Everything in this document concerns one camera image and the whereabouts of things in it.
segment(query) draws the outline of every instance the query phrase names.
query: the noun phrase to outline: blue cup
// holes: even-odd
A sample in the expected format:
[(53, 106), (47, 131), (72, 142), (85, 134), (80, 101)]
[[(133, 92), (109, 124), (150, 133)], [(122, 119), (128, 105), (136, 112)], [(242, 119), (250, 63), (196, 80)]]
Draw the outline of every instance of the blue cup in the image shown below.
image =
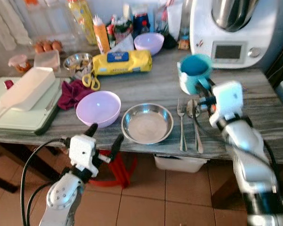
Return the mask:
[(177, 62), (180, 88), (183, 92), (192, 95), (197, 94), (196, 85), (200, 83), (209, 89), (208, 79), (212, 72), (211, 58), (204, 54), (188, 55)]

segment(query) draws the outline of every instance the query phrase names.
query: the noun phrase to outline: green cutting board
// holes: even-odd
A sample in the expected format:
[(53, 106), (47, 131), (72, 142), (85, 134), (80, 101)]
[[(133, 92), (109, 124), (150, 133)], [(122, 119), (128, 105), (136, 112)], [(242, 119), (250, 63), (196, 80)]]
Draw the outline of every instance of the green cutting board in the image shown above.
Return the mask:
[[(4, 85), (5, 80), (12, 80), (15, 84), (19, 79), (19, 77), (0, 77), (0, 96), (7, 91)], [(0, 118), (0, 131), (36, 135), (44, 133), (58, 112), (56, 104), (61, 96), (61, 90), (54, 100), (53, 107), (48, 111), (45, 111), (45, 108), (57, 92), (59, 84), (60, 78), (56, 78), (52, 86), (30, 111), (21, 112), (12, 109), (8, 110)]]

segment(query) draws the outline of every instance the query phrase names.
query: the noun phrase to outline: fork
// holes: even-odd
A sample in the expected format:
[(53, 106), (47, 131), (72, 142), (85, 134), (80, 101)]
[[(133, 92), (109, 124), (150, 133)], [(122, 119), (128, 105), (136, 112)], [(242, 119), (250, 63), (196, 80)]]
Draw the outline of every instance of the fork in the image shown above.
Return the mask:
[(186, 103), (184, 99), (179, 98), (178, 99), (178, 105), (177, 105), (177, 114), (180, 117), (180, 126), (181, 126), (181, 134), (180, 134), (180, 151), (187, 151), (187, 144), (185, 142), (185, 136), (183, 131), (183, 116), (186, 110)]
[(51, 101), (49, 102), (49, 104), (46, 106), (45, 111), (48, 111), (49, 109), (52, 108), (53, 106), (53, 102), (55, 101), (58, 93), (60, 92), (61, 88), (62, 88), (62, 84), (65, 81), (65, 78), (60, 78), (60, 84), (58, 85), (58, 90), (55, 92), (55, 94), (53, 95)]

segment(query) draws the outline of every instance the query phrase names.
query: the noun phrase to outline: lavender plastic bowl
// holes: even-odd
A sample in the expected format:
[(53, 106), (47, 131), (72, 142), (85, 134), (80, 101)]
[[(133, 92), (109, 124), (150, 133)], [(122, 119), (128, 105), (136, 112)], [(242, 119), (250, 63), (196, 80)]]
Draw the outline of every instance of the lavender plastic bowl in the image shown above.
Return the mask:
[(85, 96), (76, 108), (76, 116), (85, 125), (97, 123), (99, 128), (110, 126), (118, 118), (121, 100), (110, 91), (97, 91)]
[(165, 37), (162, 34), (151, 32), (136, 36), (134, 46), (137, 50), (149, 50), (151, 55), (157, 54), (164, 44)]

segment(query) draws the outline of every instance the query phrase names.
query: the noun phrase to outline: table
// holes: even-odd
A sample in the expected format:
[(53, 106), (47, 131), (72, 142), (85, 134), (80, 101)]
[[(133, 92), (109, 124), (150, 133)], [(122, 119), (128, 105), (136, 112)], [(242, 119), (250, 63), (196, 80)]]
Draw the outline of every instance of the table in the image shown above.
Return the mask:
[[(121, 151), (157, 153), (178, 156), (201, 157), (207, 159), (229, 159), (225, 147), (212, 139), (201, 135), (204, 153), (195, 150), (195, 135), (192, 119), (184, 116), (184, 132), (188, 151), (179, 150), (180, 118), (177, 116), (179, 97), (192, 98), (181, 91), (178, 82), (176, 62), (188, 54), (183, 50), (162, 50), (153, 57), (153, 68), (149, 73), (131, 73), (115, 76), (100, 76), (101, 90), (116, 93), (121, 101), (121, 113), (114, 124), (98, 129), (94, 137), (97, 147), (109, 149), (114, 139), (121, 133), (121, 119), (125, 111), (140, 103), (156, 103), (166, 107), (174, 118), (174, 128), (170, 136), (154, 145), (140, 145), (125, 139)], [(62, 70), (60, 76), (66, 76)], [(244, 109), (252, 120), (254, 127), (262, 134), (272, 147), (279, 163), (283, 163), (283, 105), (264, 74), (258, 69), (214, 70), (211, 79), (215, 83), (237, 80), (246, 88), (244, 91)], [(200, 123), (210, 132), (220, 135), (211, 128), (207, 114), (199, 117)], [(10, 135), (0, 133), (0, 142), (14, 144), (40, 145), (60, 135), (73, 136), (87, 129), (76, 117), (75, 110), (59, 111), (49, 130), (42, 136)]]

